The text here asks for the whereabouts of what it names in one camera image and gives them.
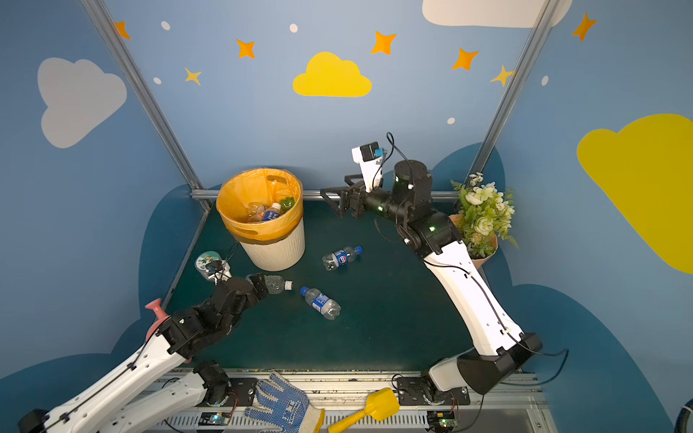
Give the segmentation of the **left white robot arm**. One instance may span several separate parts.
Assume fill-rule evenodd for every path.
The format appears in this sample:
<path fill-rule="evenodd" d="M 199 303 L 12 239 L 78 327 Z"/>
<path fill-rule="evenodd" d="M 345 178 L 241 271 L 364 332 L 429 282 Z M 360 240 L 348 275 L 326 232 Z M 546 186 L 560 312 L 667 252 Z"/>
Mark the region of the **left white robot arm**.
<path fill-rule="evenodd" d="M 219 281 L 209 298 L 166 317 L 133 355 L 84 392 L 50 411 L 27 413 L 19 430 L 99 431 L 154 381 L 230 335 L 243 312 L 267 296 L 262 277 Z"/>

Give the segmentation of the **clear bottle blue label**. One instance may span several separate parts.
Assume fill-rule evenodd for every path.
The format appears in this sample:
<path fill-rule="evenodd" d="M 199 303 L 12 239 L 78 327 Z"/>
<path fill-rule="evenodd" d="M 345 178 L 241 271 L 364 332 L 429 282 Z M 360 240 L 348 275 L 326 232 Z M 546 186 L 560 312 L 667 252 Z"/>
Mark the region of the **clear bottle blue label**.
<path fill-rule="evenodd" d="M 307 304 L 317 310 L 325 319 L 334 320 L 339 316 L 341 312 L 339 303 L 320 290 L 302 287 L 300 294 Z"/>

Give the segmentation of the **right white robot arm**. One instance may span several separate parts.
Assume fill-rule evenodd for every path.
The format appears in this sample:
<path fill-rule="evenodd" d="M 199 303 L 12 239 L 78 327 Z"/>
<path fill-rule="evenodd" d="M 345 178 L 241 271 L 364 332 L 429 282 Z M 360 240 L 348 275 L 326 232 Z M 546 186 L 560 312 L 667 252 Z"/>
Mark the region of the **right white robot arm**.
<path fill-rule="evenodd" d="M 432 206 L 432 177 L 418 161 L 398 162 L 391 189 L 382 186 L 379 162 L 363 162 L 345 186 L 321 190 L 339 217 L 366 212 L 395 223 L 398 235 L 438 279 L 471 335 L 469 351 L 443 359 L 424 375 L 433 398 L 460 387 L 492 391 L 542 348 L 541 339 L 517 325 L 476 270 L 449 216 Z"/>

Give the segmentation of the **blue label bottle white cap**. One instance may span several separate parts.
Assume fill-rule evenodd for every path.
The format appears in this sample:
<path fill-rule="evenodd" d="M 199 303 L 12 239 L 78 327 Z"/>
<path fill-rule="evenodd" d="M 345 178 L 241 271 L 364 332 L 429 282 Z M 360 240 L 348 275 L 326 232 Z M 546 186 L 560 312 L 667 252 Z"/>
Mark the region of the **blue label bottle white cap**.
<path fill-rule="evenodd" d="M 282 209 L 281 209 L 281 204 L 280 203 L 274 203 L 270 205 L 265 211 L 263 212 L 262 215 L 262 222 L 267 222 L 267 221 L 272 221 L 277 218 L 279 218 L 282 215 Z"/>

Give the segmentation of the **green bottle yellow cap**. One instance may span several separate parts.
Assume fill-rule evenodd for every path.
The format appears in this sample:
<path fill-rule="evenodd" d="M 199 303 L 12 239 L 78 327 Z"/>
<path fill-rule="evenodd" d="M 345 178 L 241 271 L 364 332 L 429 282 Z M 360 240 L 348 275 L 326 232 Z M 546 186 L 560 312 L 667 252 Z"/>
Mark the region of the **green bottle yellow cap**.
<path fill-rule="evenodd" d="M 296 204 L 294 197 L 287 197 L 280 200 L 281 213 L 286 213 L 291 210 Z"/>

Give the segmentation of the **pepsi bottle blue cap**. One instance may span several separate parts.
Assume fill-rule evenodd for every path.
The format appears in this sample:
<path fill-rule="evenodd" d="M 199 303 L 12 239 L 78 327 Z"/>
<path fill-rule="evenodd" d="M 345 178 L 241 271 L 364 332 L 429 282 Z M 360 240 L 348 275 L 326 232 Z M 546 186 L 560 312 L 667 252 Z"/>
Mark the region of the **pepsi bottle blue cap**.
<path fill-rule="evenodd" d="M 328 271 L 333 271 L 354 262 L 361 254 L 363 254 L 363 248 L 361 246 L 345 247 L 334 253 L 326 254 L 322 258 L 322 261 Z"/>

